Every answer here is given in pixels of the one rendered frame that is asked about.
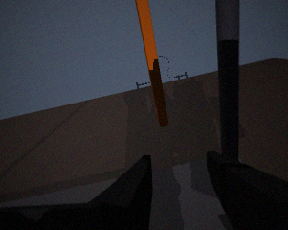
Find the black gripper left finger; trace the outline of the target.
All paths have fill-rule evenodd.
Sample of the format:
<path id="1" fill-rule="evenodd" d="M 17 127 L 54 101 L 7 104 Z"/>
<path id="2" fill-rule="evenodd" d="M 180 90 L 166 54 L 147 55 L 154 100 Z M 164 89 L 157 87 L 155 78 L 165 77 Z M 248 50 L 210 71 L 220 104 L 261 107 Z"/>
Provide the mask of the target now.
<path id="1" fill-rule="evenodd" d="M 87 203 L 0 208 L 0 230 L 148 230 L 151 156 L 144 155 Z"/>

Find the orange bar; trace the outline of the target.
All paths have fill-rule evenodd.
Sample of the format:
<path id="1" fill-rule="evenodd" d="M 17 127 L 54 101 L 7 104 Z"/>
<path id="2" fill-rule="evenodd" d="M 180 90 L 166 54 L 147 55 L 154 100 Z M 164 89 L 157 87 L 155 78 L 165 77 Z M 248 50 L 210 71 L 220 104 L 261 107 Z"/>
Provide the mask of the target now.
<path id="1" fill-rule="evenodd" d="M 135 0 L 135 3 L 158 122 L 163 127 L 168 125 L 168 118 L 148 0 Z"/>

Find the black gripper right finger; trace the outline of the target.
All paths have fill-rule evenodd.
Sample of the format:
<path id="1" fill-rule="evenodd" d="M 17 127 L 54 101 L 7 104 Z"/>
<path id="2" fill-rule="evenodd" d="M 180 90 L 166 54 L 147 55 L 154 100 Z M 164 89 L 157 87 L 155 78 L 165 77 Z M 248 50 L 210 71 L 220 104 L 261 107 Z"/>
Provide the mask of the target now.
<path id="1" fill-rule="evenodd" d="M 288 181 L 207 152 L 215 193 L 233 230 L 288 230 Z"/>

